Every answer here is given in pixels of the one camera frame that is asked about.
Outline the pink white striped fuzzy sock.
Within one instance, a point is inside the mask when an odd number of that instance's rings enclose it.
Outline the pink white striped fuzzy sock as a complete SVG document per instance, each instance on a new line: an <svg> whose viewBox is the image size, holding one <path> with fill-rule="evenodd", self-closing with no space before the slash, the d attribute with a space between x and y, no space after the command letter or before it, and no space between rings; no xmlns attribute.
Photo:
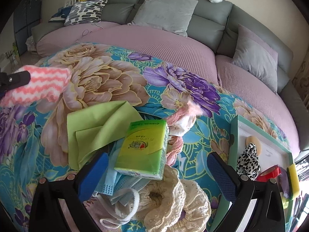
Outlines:
<svg viewBox="0 0 309 232"><path fill-rule="evenodd" d="M47 100L55 103L71 79L71 70L68 68L23 66L14 74L28 72L29 83L9 90L1 99L1 107L15 105L29 106L35 101Z"/></svg>

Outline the light green cloth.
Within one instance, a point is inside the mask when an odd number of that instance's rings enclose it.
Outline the light green cloth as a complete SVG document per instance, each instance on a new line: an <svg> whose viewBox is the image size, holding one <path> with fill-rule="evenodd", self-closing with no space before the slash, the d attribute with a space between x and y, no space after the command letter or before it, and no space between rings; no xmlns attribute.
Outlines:
<svg viewBox="0 0 309 232"><path fill-rule="evenodd" d="M69 166L80 170L96 150L123 138L132 122L142 120L127 101L110 101L67 115Z"/></svg>

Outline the green tissue pack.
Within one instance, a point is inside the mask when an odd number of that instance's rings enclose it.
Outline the green tissue pack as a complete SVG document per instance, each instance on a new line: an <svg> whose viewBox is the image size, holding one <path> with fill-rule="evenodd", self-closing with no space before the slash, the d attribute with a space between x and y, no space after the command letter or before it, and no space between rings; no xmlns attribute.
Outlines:
<svg viewBox="0 0 309 232"><path fill-rule="evenodd" d="M123 175L162 180L169 127L164 119L141 120L129 125L115 162Z"/></svg>

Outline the blue face mask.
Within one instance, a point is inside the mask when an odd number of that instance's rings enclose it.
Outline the blue face mask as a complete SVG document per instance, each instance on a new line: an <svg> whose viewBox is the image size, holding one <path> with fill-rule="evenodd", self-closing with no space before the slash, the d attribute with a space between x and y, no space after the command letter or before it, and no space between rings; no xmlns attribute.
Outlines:
<svg viewBox="0 0 309 232"><path fill-rule="evenodd" d="M124 138L119 139L113 143L112 150L109 154L108 167L96 186L93 196L106 195L111 204L120 203L123 206L133 199L132 192L115 197L115 193L121 189L134 189L137 192L142 190L149 182L149 179L142 179L141 177L132 177L130 175L123 175L117 172L114 167L116 163L119 150L124 142Z"/></svg>

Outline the red tape roll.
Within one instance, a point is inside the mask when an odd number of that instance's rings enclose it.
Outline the red tape roll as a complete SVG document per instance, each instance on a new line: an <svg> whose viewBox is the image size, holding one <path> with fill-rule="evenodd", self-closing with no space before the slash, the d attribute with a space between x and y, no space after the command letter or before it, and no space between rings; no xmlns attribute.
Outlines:
<svg viewBox="0 0 309 232"><path fill-rule="evenodd" d="M259 174L256 178L256 181L258 182L267 182L269 179L275 179L277 176L281 174L281 169L278 165L274 165L268 169L266 169L264 172Z"/></svg>

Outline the teal white storage box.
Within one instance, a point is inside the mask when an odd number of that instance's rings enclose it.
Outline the teal white storage box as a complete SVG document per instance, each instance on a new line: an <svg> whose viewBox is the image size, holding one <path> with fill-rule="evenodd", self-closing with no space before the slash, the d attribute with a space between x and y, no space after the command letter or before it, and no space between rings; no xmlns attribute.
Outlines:
<svg viewBox="0 0 309 232"><path fill-rule="evenodd" d="M286 170L293 164L292 153L286 147L243 116L237 115L231 123L221 117L215 117L215 123L229 135L227 164L233 168L236 167L237 159L244 152L245 141L249 136L257 137L261 143L261 154L258 156L261 171L274 165Z"/></svg>

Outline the cream lace scrunchie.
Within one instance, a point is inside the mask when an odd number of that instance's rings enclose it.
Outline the cream lace scrunchie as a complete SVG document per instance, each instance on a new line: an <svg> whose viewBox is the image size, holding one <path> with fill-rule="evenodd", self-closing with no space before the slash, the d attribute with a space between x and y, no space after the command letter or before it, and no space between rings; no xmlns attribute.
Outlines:
<svg viewBox="0 0 309 232"><path fill-rule="evenodd" d="M196 181L179 178L178 170L165 166L161 181L150 181L139 191L133 220L146 231L205 231L211 204Z"/></svg>

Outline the yellow sponge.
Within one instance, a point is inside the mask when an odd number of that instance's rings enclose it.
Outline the yellow sponge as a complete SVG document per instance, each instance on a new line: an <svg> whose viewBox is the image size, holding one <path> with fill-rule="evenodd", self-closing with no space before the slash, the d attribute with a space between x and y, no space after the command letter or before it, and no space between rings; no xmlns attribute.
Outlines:
<svg viewBox="0 0 309 232"><path fill-rule="evenodd" d="M287 168L287 174L290 186L290 199L294 200L300 193L299 178L297 176L295 163Z"/></svg>

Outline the pink white scrunchie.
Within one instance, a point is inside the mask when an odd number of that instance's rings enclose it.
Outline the pink white scrunchie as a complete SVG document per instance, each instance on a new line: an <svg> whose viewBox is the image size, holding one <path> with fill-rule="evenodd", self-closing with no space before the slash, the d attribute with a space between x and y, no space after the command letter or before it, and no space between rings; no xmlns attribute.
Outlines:
<svg viewBox="0 0 309 232"><path fill-rule="evenodd" d="M181 153L184 141L183 136L194 126L197 117L202 116L201 107L188 101L175 113L166 118L169 127L168 145L166 150L166 164L173 166L177 156Z"/></svg>

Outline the dark blue cushion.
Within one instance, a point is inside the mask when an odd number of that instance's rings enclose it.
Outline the dark blue cushion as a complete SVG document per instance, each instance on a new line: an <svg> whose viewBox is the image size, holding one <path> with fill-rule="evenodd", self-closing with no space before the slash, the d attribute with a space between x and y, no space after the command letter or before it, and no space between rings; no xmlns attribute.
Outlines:
<svg viewBox="0 0 309 232"><path fill-rule="evenodd" d="M62 7L58 9L58 12L55 13L50 19L49 22L64 22L67 16L69 15L72 6Z"/></svg>

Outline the black white patterned cushion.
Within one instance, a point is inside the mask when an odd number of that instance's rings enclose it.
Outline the black white patterned cushion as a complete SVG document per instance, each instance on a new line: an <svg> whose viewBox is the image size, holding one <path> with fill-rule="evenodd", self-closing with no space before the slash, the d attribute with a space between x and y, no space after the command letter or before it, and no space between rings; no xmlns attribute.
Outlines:
<svg viewBox="0 0 309 232"><path fill-rule="evenodd" d="M107 3L108 0L75 3L65 19L64 26L101 22L102 10Z"/></svg>

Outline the grey pink right cushion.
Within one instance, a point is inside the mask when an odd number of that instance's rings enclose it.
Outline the grey pink right cushion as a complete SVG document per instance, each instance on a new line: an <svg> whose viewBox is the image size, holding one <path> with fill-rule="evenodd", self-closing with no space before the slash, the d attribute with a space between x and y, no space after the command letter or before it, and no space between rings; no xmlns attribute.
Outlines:
<svg viewBox="0 0 309 232"><path fill-rule="evenodd" d="M272 92L277 93L278 53L241 24L238 25L238 39L232 64L246 70Z"/></svg>

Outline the patterned curtain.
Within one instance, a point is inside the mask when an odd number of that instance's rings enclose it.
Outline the patterned curtain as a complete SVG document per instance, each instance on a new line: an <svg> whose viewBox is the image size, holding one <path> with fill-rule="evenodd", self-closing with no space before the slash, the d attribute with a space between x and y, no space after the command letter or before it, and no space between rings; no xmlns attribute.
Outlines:
<svg viewBox="0 0 309 232"><path fill-rule="evenodd" d="M292 83L299 93L302 102L305 104L306 109L308 110L308 60L303 61L298 72L293 78Z"/></svg>

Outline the pink sofa seat cover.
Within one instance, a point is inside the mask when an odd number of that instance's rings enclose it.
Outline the pink sofa seat cover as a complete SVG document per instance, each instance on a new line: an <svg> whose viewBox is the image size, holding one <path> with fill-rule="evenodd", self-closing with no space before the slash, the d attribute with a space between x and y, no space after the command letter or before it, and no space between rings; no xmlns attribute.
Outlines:
<svg viewBox="0 0 309 232"><path fill-rule="evenodd" d="M33 30L36 49L47 57L77 43L100 43L151 55L185 68L242 98L270 118L285 133L294 157L300 153L300 138L291 110L258 78L232 64L231 58L215 55L204 44L159 29L120 25L108 21L63 27L42 23Z"/></svg>

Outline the grey middle cushion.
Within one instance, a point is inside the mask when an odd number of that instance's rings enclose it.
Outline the grey middle cushion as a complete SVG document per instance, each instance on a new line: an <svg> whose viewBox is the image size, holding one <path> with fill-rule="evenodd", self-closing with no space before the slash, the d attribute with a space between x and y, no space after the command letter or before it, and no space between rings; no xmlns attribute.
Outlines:
<svg viewBox="0 0 309 232"><path fill-rule="evenodd" d="M187 37L197 0L144 0L129 25L151 27Z"/></svg>

